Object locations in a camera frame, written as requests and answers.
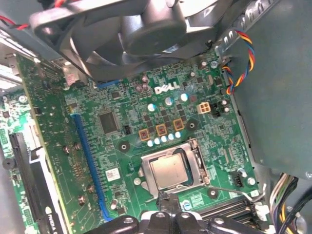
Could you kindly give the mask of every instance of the solid capacitor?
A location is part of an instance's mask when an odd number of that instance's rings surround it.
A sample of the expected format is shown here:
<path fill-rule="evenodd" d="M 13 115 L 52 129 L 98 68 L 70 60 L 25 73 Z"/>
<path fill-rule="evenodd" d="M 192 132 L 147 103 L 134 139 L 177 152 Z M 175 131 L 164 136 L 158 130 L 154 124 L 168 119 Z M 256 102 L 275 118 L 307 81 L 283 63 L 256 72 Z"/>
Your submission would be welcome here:
<path fill-rule="evenodd" d="M 167 106 L 172 106 L 172 104 L 173 104 L 172 98 L 171 97 L 166 97 L 165 104 Z"/>

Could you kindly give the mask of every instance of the black connector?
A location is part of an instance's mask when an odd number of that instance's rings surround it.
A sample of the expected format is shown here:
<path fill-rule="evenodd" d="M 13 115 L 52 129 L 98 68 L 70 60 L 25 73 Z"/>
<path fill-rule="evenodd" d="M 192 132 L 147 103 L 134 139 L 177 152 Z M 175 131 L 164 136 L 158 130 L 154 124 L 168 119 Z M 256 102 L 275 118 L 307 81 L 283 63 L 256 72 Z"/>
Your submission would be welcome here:
<path fill-rule="evenodd" d="M 198 213 L 205 222 L 208 222 L 212 217 L 222 215 L 247 226 L 256 227 L 258 230 L 264 230 L 267 227 L 267 223 L 259 219 L 255 210 L 255 205 L 243 196 L 213 205 L 198 211 Z"/>
<path fill-rule="evenodd" d="M 244 185 L 243 185 L 240 173 L 239 172 L 232 172 L 231 175 L 232 175 L 232 180 L 234 182 L 234 185 L 239 187 L 239 188 L 243 188 Z"/>

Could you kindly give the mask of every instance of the square chip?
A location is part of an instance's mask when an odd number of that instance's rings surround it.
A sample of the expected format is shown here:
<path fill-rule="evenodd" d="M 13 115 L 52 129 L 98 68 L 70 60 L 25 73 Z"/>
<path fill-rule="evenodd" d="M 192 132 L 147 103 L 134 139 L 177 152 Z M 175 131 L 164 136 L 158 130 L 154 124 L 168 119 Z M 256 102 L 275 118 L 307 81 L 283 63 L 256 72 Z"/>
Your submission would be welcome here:
<path fill-rule="evenodd" d="M 150 127 L 150 128 L 148 128 L 148 131 L 149 131 L 150 133 L 153 133 L 153 132 L 155 131 L 155 128 L 154 128 L 154 127 Z"/>
<path fill-rule="evenodd" d="M 157 125 L 156 131 L 157 131 L 158 136 L 166 135 L 167 134 L 166 125 L 164 123 Z"/>
<path fill-rule="evenodd" d="M 181 118 L 174 120 L 174 127 L 176 131 L 182 130 L 184 128 L 184 124 Z"/>
<path fill-rule="evenodd" d="M 106 112 L 99 115 L 98 118 L 105 134 L 113 133 L 118 130 L 118 124 L 113 112 Z"/>
<path fill-rule="evenodd" d="M 168 122 L 169 121 L 169 117 L 168 116 L 164 116 L 164 122 Z"/>
<path fill-rule="evenodd" d="M 202 77 L 198 77 L 198 78 L 197 78 L 197 82 L 198 82 L 198 83 L 202 83 L 203 81 L 204 81 L 204 80 L 203 80 Z"/>
<path fill-rule="evenodd" d="M 150 134 L 149 134 L 147 128 L 140 130 L 138 132 L 138 134 L 140 135 L 141 141 L 146 141 L 146 140 L 150 139 Z"/>
<path fill-rule="evenodd" d="M 113 92 L 112 92 L 112 98 L 113 98 L 114 100 L 120 98 L 120 93 L 119 93 L 119 91 L 113 91 Z"/>
<path fill-rule="evenodd" d="M 179 111 L 180 116 L 184 116 L 185 115 L 185 111 Z"/>
<path fill-rule="evenodd" d="M 10 113 L 8 111 L 3 111 L 2 114 L 3 114 L 4 118 L 9 118 L 10 117 Z"/>

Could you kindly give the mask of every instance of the white label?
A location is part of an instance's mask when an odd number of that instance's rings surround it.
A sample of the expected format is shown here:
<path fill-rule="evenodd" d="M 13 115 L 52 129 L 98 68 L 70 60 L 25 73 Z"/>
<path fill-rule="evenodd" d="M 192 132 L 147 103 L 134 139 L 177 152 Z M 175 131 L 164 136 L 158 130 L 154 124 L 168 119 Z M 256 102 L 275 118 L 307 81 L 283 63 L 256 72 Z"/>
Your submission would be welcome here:
<path fill-rule="evenodd" d="M 238 197 L 238 194 L 237 193 L 233 193 L 233 192 L 229 192 L 230 194 L 230 198 L 235 198 L 235 197 Z"/>
<path fill-rule="evenodd" d="M 250 196 L 255 197 L 255 196 L 259 196 L 259 191 L 258 190 L 253 190 L 250 192 Z"/>
<path fill-rule="evenodd" d="M 162 92 L 167 92 L 169 90 L 174 90 L 174 89 L 178 89 L 180 88 L 179 85 L 176 84 L 176 82 L 173 82 L 173 85 L 172 84 L 164 84 L 162 85 L 161 87 L 155 87 L 154 90 L 155 90 L 155 94 L 161 94 Z"/>
<path fill-rule="evenodd" d="M 191 202 L 193 204 L 193 207 L 204 205 L 203 198 L 201 194 L 197 194 L 191 197 Z"/>
<path fill-rule="evenodd" d="M 105 172 L 108 182 L 120 179 L 120 174 L 118 168 L 110 169 Z"/>

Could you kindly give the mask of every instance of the sticker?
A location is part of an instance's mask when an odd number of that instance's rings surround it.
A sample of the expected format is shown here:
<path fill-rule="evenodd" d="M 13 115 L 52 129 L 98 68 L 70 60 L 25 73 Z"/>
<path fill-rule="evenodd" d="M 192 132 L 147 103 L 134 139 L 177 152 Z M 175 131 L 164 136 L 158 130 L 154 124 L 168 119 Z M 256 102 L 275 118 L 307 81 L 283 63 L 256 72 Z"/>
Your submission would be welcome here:
<path fill-rule="evenodd" d="M 233 192 L 229 192 L 229 194 L 230 194 L 231 199 L 239 196 L 237 193 L 233 193 Z"/>
<path fill-rule="evenodd" d="M 255 196 L 259 196 L 259 191 L 258 190 L 253 190 L 250 192 L 250 196 L 255 197 Z"/>
<path fill-rule="evenodd" d="M 105 172 L 108 182 L 120 179 L 120 174 L 118 168 L 110 169 Z"/>
<path fill-rule="evenodd" d="M 204 201 L 203 201 L 201 194 L 197 194 L 197 195 L 192 196 L 191 202 L 192 202 L 194 208 L 197 206 L 204 205 Z"/>

